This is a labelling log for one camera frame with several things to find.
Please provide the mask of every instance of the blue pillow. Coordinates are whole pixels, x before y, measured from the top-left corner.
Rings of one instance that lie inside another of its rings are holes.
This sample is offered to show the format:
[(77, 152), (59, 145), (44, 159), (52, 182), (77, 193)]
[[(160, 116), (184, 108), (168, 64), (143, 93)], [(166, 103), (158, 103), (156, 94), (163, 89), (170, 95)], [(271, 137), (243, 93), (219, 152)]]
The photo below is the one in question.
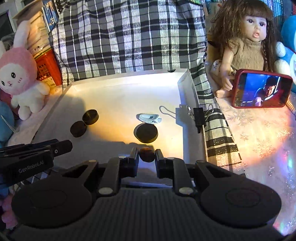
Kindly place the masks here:
[(10, 126), (14, 127), (15, 119), (12, 110), (3, 101), (0, 101), (0, 148), (4, 146), (12, 134), (12, 130), (5, 123), (1, 116), (4, 117)]

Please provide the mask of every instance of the man on screen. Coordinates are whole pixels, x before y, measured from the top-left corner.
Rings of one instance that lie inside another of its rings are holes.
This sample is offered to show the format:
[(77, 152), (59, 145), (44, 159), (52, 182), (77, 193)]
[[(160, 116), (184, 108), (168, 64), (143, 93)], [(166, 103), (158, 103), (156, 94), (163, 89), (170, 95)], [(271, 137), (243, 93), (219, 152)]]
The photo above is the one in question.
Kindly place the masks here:
[(278, 79), (276, 76), (267, 78), (265, 86), (258, 89), (254, 96), (255, 106), (274, 106), (279, 104), (279, 95), (274, 93)]

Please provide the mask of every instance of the ribbed black surface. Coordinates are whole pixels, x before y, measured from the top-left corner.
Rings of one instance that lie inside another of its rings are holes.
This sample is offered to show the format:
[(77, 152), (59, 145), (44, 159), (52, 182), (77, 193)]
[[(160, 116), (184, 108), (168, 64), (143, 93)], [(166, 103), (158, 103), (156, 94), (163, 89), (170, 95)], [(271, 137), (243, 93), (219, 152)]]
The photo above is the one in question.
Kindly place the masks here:
[(281, 237), (270, 227), (233, 229), (220, 225), (208, 218), (194, 199), (179, 197), (171, 189), (124, 188), (114, 197), (98, 199), (90, 213), (69, 226), (48, 230), (22, 226), (12, 234), (15, 241), (273, 241)]

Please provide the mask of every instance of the stuffed animal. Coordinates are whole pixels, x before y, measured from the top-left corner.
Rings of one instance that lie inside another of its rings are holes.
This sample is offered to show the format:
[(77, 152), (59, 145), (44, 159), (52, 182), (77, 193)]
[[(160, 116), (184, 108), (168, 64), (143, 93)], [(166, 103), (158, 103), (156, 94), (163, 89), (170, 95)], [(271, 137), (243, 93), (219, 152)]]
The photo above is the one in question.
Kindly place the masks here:
[(284, 22), (281, 36), (283, 43), (277, 42), (276, 54), (279, 59), (274, 63), (274, 68), (277, 73), (292, 77), (292, 91), (296, 93), (296, 15), (290, 16)]
[(0, 101), (0, 148), (4, 147), (4, 144), (8, 141), (12, 134), (12, 130), (2, 117), (12, 128), (14, 128), (15, 119), (12, 110), (6, 103)]
[(39, 112), (44, 106), (44, 96), (50, 87), (37, 81), (37, 64), (26, 49), (30, 22), (23, 21), (18, 26), (13, 48), (5, 51), (0, 41), (0, 88), (12, 96), (13, 108), (20, 106), (18, 115), (22, 120), (31, 113)]

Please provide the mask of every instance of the red crate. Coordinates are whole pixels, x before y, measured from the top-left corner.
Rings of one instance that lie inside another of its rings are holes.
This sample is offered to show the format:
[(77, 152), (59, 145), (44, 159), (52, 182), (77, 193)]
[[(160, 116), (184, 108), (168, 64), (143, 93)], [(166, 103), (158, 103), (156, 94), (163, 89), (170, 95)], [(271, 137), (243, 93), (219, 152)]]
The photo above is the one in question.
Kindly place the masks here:
[(52, 77), (56, 85), (62, 84), (61, 70), (59, 69), (56, 57), (51, 48), (39, 55), (35, 61), (38, 69), (37, 80), (42, 81), (46, 78)]

